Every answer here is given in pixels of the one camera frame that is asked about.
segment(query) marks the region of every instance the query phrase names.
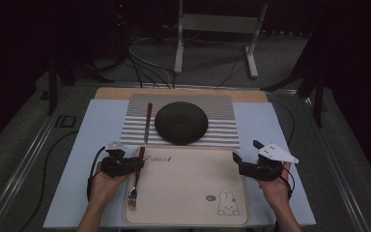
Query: beige placemat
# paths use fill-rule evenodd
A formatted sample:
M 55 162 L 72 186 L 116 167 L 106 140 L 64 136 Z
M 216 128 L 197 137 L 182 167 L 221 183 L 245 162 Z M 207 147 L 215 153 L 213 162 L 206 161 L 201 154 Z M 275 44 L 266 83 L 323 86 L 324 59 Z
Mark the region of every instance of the beige placemat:
M 146 146 L 136 210 L 126 203 L 130 224 L 244 226 L 249 220 L 243 177 L 233 149 Z M 128 180 L 128 192 L 134 183 Z

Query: person's left hand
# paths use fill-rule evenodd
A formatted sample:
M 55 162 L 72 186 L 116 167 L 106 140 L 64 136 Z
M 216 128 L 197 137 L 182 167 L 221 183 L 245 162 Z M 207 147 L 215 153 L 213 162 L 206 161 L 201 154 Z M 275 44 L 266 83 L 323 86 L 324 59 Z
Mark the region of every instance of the person's left hand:
M 128 178 L 128 175 L 111 178 L 101 171 L 101 162 L 98 162 L 96 173 L 99 174 L 92 180 L 90 203 L 104 208 L 113 198 L 119 185 Z

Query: wooden board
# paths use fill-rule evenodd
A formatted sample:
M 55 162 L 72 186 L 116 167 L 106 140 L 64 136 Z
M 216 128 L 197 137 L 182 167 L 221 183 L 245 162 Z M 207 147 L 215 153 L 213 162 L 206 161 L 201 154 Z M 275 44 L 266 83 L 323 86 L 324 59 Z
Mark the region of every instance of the wooden board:
M 111 88 L 102 87 L 96 92 L 95 99 L 129 100 L 132 94 L 157 95 L 210 95 L 230 96 L 233 102 L 268 102 L 267 96 L 257 90 L 210 90 L 210 89 L 151 89 L 151 88 Z

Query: metal stand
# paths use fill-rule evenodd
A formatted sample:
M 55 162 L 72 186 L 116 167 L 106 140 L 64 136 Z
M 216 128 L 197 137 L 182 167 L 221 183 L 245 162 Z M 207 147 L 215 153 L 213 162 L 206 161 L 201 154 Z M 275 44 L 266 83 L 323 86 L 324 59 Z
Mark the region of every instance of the metal stand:
M 258 41 L 261 27 L 264 22 L 268 4 L 264 4 L 258 17 L 237 17 L 209 14 L 184 14 L 183 0 L 179 0 L 179 32 L 174 72 L 182 73 L 183 68 L 183 30 L 216 31 L 234 33 L 252 33 L 251 45 L 245 48 L 246 62 L 248 63 L 250 76 L 258 77 L 257 67 L 254 60 L 254 47 Z

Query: placemat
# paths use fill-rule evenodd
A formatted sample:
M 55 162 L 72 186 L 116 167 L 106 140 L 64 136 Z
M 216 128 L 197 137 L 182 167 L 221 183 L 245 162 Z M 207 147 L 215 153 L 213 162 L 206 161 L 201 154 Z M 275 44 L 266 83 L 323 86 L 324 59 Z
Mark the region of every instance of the placemat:
M 234 108 L 229 96 L 164 96 L 133 94 L 128 103 L 120 142 L 127 145 L 143 145 L 147 105 L 153 104 L 149 141 L 151 145 L 171 145 L 159 136 L 155 128 L 158 111 L 171 102 L 191 102 L 204 110 L 209 119 L 206 134 L 189 146 L 231 147 L 240 149 Z
M 126 201 L 125 221 L 137 225 L 244 226 L 249 221 L 246 189 L 233 152 L 230 148 L 145 146 L 136 209 L 130 210 Z M 130 175 L 128 193 L 134 179 Z

